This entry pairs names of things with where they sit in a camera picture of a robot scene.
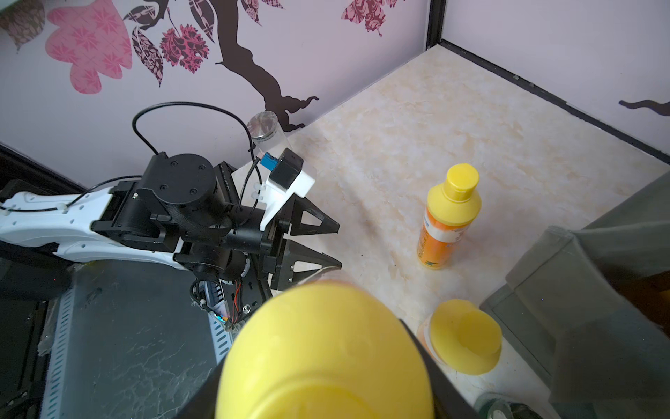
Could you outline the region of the grey-green shopping bag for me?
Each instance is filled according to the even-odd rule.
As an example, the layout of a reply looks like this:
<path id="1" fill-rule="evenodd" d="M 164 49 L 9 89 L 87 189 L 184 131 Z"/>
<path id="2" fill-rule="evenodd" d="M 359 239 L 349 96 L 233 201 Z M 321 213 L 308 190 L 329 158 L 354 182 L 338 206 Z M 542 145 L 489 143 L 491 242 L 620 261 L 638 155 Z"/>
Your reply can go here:
<path id="1" fill-rule="evenodd" d="M 482 303 L 563 418 L 669 415 L 669 178 L 551 226 Z"/>

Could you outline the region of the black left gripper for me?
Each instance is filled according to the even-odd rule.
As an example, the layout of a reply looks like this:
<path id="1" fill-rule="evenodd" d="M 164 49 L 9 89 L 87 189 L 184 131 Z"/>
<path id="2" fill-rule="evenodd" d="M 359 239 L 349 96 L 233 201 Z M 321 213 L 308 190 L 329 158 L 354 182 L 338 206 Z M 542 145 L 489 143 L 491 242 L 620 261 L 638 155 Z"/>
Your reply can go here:
<path id="1" fill-rule="evenodd" d="M 314 236 L 340 231 L 340 224 L 312 201 L 291 197 L 262 227 L 264 214 L 258 208 L 234 206 L 216 221 L 182 221 L 183 247 L 174 254 L 174 261 L 202 281 L 236 285 L 247 278 L 263 278 L 263 263 L 268 259 L 276 264 L 271 278 L 275 291 L 286 291 L 322 270 L 342 268 L 336 258 L 284 239 L 286 233 Z"/>

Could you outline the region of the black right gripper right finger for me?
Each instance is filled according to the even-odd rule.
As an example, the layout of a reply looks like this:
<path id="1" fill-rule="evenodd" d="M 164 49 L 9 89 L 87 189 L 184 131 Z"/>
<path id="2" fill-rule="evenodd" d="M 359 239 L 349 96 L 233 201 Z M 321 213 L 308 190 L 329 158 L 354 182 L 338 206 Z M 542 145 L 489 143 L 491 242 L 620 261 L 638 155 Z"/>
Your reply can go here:
<path id="1" fill-rule="evenodd" d="M 441 419 L 476 419 L 475 410 L 461 396 L 458 390 L 441 371 L 438 364 L 422 346 L 404 321 L 401 321 L 409 337 L 418 349 L 429 376 L 433 394 L 434 418 Z"/>

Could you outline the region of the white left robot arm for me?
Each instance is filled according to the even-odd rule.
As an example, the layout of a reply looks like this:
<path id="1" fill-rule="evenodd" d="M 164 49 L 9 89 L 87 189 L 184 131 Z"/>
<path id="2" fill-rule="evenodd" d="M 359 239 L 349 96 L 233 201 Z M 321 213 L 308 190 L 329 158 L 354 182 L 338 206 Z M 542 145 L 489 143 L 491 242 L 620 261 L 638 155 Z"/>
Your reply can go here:
<path id="1" fill-rule="evenodd" d="M 200 155 L 155 155 L 141 176 L 124 176 L 77 196 L 43 196 L 6 187 L 1 240 L 62 260 L 120 260 L 168 265 L 201 281 L 256 279 L 284 291 L 310 277 L 295 272 L 339 269 L 341 263 L 298 242 L 331 234 L 338 223 L 307 199 L 315 177 L 291 151 L 246 206 L 231 167 Z"/>

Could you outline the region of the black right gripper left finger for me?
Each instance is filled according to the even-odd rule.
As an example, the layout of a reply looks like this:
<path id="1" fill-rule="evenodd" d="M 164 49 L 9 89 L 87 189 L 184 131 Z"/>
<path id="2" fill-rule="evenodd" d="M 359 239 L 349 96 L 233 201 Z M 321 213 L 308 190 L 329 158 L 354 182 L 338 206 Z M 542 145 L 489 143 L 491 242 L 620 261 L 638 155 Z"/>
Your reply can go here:
<path id="1" fill-rule="evenodd" d="M 179 410 L 175 419 L 214 419 L 219 383 L 225 361 L 221 361 L 194 396 Z"/>

